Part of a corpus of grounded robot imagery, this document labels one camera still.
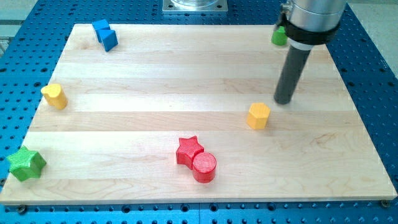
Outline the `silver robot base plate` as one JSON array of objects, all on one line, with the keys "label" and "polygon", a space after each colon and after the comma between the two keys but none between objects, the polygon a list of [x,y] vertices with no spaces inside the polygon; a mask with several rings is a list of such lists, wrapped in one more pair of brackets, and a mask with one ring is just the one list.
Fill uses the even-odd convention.
[{"label": "silver robot base plate", "polygon": [[189,12],[228,12],[227,0],[163,0],[162,12],[169,14]]}]

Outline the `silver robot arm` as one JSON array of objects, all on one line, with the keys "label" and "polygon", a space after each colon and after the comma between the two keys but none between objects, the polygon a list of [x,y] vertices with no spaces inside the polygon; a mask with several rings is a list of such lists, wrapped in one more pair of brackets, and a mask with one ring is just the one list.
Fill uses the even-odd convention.
[{"label": "silver robot arm", "polygon": [[291,101],[311,50],[335,37],[345,5],[345,0],[288,0],[280,5],[275,29],[284,28],[290,46],[274,93],[276,103]]}]

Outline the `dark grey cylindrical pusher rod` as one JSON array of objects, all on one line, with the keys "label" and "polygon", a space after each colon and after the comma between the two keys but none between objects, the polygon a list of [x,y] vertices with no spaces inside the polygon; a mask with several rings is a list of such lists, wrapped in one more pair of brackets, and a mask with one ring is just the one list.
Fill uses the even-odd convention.
[{"label": "dark grey cylindrical pusher rod", "polygon": [[310,52],[311,50],[289,47],[274,93],[276,103],[286,105],[291,101]]}]

